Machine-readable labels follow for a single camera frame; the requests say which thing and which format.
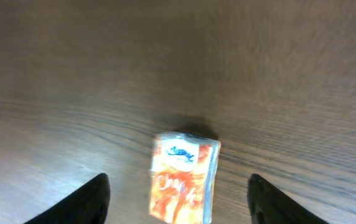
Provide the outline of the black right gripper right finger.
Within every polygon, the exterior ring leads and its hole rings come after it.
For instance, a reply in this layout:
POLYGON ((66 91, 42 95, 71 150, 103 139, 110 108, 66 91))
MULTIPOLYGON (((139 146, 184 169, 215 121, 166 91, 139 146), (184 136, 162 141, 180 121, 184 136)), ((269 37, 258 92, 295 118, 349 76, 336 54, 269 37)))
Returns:
POLYGON ((328 224, 258 174, 248 179, 252 224, 328 224))

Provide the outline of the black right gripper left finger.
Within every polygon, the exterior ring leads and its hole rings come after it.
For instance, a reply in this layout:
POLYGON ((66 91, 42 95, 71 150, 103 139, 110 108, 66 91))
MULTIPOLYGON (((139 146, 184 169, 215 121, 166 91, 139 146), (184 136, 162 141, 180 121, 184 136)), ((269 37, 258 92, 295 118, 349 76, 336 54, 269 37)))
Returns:
POLYGON ((109 177, 100 173, 25 224, 104 224, 110 197, 109 177))

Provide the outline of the orange Kleenex tissue pack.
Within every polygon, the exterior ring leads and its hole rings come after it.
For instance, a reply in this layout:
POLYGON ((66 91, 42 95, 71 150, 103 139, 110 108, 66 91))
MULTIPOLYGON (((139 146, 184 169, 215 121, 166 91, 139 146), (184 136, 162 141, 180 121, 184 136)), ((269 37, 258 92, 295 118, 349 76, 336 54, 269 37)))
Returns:
POLYGON ((158 134, 150 168, 149 214, 165 223, 210 224, 221 143, 175 131, 158 134))

